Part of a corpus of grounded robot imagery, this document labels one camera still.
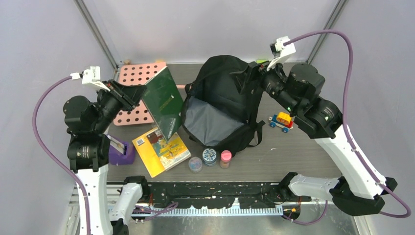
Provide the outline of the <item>dark green book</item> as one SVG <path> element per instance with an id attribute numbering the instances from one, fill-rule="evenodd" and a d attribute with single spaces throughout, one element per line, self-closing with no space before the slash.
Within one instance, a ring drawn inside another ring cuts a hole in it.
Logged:
<path id="1" fill-rule="evenodd" d="M 181 110 L 184 100 L 167 66 L 158 71 L 145 84 L 142 101 L 166 141 L 169 141 L 182 124 Z"/>

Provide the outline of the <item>black backpack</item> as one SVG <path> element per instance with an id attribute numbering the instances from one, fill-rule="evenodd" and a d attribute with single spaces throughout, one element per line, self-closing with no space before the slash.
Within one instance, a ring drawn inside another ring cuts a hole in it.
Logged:
<path id="1" fill-rule="evenodd" d="M 247 67 L 247 62 L 232 55 L 213 56 L 185 85 L 181 121 L 192 141 L 233 155 L 253 147 L 254 139 L 261 144 L 265 122 L 258 122 L 257 114 L 263 91 L 255 84 L 251 92 L 240 94 L 231 76 Z"/>

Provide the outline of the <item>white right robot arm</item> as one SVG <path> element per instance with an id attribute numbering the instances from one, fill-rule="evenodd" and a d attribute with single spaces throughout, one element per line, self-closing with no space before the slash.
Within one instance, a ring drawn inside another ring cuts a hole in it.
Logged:
<path id="1" fill-rule="evenodd" d="M 282 64 L 271 70 L 266 63 L 249 63 L 230 73 L 237 90 L 243 94 L 264 91 L 294 118 L 294 123 L 310 139 L 319 144 L 341 172 L 339 178 L 306 177 L 290 172 L 279 183 L 282 199 L 309 196 L 333 202 L 351 216 L 379 214 L 385 205 L 383 195 L 393 191 L 394 178 L 377 176 L 367 171 L 364 155 L 348 140 L 340 109 L 320 96 L 325 78 L 309 64 L 294 65 L 286 75 Z"/>

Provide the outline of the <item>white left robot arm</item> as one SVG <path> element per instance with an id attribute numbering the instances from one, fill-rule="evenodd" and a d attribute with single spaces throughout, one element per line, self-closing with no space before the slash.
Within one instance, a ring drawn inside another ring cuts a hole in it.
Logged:
<path id="1" fill-rule="evenodd" d="M 139 104 L 146 86 L 125 86 L 114 80 L 103 85 L 96 102 L 77 95 L 64 104 L 64 122 L 71 136 L 67 156 L 70 169 L 81 181 L 79 205 L 85 221 L 81 223 L 80 234 L 127 235 L 128 219 L 137 202 L 149 199 L 150 189 L 144 176 L 127 177 L 115 206 L 108 210 L 111 141 L 105 132 L 120 111 L 131 111 Z"/>

